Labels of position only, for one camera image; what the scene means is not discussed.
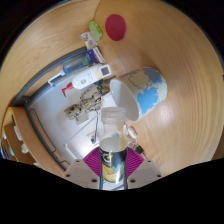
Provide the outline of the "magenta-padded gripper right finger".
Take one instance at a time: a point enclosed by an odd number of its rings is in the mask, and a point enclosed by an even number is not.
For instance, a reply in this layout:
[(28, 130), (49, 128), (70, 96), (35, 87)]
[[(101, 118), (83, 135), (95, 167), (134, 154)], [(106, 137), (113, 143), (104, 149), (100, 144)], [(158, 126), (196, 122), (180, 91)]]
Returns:
[(155, 162), (144, 159), (135, 150), (127, 148), (125, 162), (125, 188), (136, 189), (163, 178)]

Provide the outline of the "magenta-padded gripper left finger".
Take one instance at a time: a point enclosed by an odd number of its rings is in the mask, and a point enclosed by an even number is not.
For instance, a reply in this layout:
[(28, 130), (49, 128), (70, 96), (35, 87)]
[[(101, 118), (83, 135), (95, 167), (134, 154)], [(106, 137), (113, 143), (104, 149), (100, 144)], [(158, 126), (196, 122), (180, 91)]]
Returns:
[(103, 188), (100, 148), (96, 147), (83, 159), (75, 159), (63, 178), (84, 188)]

